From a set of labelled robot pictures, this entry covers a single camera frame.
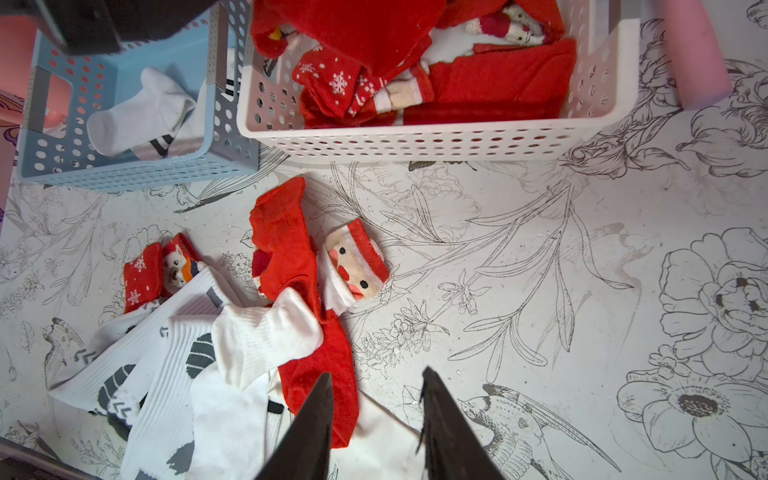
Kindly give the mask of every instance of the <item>pink object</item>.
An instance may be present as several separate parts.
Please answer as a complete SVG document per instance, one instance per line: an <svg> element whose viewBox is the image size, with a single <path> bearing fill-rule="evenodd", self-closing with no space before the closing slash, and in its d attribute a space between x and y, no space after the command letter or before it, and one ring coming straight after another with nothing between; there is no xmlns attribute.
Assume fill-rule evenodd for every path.
<svg viewBox="0 0 768 480"><path fill-rule="evenodd" d="M0 17L0 90L20 98L27 98L32 54L35 51L37 27L26 17ZM54 127L69 111L70 86L63 79L51 75L48 88L48 115L45 126ZM5 121L19 121L21 116L6 112Z"/></svg>
<svg viewBox="0 0 768 480"><path fill-rule="evenodd" d="M709 107L731 94L723 52L700 0L665 0L667 50L685 110Z"/></svg>

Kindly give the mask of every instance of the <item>white sock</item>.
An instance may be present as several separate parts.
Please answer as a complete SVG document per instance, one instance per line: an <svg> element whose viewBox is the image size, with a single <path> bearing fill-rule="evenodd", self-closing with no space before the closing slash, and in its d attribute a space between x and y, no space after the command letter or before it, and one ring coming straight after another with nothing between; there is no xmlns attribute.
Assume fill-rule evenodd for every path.
<svg viewBox="0 0 768 480"><path fill-rule="evenodd" d="M229 304L241 305L226 280L210 267L205 268L90 365L48 394L79 409L110 417L117 415L125 422L135 412L125 410L127 406L115 406L115 401L123 400L115 400L114 395L123 387L119 398L128 405L137 404L147 394L163 355L168 318L217 315Z"/></svg>
<svg viewBox="0 0 768 480"><path fill-rule="evenodd" d="M268 382L265 373L240 390L214 365L192 382L194 453L187 480L256 478L264 464Z"/></svg>
<svg viewBox="0 0 768 480"><path fill-rule="evenodd" d="M75 352L71 358L67 359L66 367L59 369L56 373L54 382L48 386L52 389L61 385L73 376L77 375L82 369L101 355L110 345L130 332L142 320L147 318L150 313L158 308L164 299L153 300L145 303L141 307L124 315L116 316L100 326L94 333L88 345Z"/></svg>
<svg viewBox="0 0 768 480"><path fill-rule="evenodd" d="M136 479L139 472L156 480L178 478L189 469L194 451L190 387L215 362L210 341L215 318L196 315L169 320L163 358L128 436L120 470L125 480Z"/></svg>
<svg viewBox="0 0 768 480"><path fill-rule="evenodd" d="M193 154L203 146L203 137L205 136L205 103L207 97L207 86L205 81L200 86L200 93L197 94L197 103L189 118L181 125L176 137L170 147L167 149L167 156L180 157L181 155Z"/></svg>
<svg viewBox="0 0 768 480"><path fill-rule="evenodd" d="M271 307L225 306L213 328L221 378L243 390L284 363L310 355L323 331L301 295L286 288Z"/></svg>
<svg viewBox="0 0 768 480"><path fill-rule="evenodd" d="M114 157L163 135L175 135L194 108L194 100L156 68L141 72L141 85L133 98L88 118L88 136L98 153Z"/></svg>
<svg viewBox="0 0 768 480"><path fill-rule="evenodd" d="M419 434L365 393L358 391L358 399L355 431L347 448L331 450L331 468L336 464L339 478L420 480L425 449L415 453Z"/></svg>

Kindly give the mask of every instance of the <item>bird drawing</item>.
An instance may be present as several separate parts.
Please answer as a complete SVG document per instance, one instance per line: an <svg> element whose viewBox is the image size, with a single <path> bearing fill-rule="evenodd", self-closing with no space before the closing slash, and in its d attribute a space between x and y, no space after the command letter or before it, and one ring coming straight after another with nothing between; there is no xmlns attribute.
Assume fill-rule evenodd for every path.
<svg viewBox="0 0 768 480"><path fill-rule="evenodd" d="M56 317L53 317L53 325L43 329L43 338L51 344L51 350L45 354L45 386L51 387L56 372L72 357L71 349L82 348L83 341L72 327Z"/></svg>
<svg viewBox="0 0 768 480"><path fill-rule="evenodd" d="M586 445L621 472L597 445L546 407L504 386L485 384L482 388L488 396L458 402L470 420L493 432L493 439L483 449L506 478L518 480L534 468L547 480L572 480L552 459L546 428L560 430Z"/></svg>

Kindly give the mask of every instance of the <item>black object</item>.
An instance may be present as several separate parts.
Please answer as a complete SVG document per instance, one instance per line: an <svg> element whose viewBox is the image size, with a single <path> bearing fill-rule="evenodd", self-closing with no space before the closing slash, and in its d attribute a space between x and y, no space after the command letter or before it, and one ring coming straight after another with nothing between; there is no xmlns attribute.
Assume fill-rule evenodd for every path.
<svg viewBox="0 0 768 480"><path fill-rule="evenodd" d="M216 0L0 0L0 15L27 15L66 55L120 50L122 41L163 40Z"/></svg>
<svg viewBox="0 0 768 480"><path fill-rule="evenodd" d="M426 468L430 480L504 480L480 446L464 415L434 370L423 373Z"/></svg>
<svg viewBox="0 0 768 480"><path fill-rule="evenodd" d="M326 480L332 426L333 385L323 373L256 480Z"/></svg>

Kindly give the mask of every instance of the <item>leaf drawing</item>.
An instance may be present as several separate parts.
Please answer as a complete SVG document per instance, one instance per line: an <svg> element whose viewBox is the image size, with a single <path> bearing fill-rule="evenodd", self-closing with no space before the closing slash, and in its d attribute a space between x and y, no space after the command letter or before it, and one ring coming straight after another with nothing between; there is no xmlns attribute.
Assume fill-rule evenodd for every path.
<svg viewBox="0 0 768 480"><path fill-rule="evenodd" d="M29 351L32 348L32 345L35 344L35 329L32 328L32 325L29 324L29 322L22 321L22 340L20 342L21 348L27 351Z"/></svg>

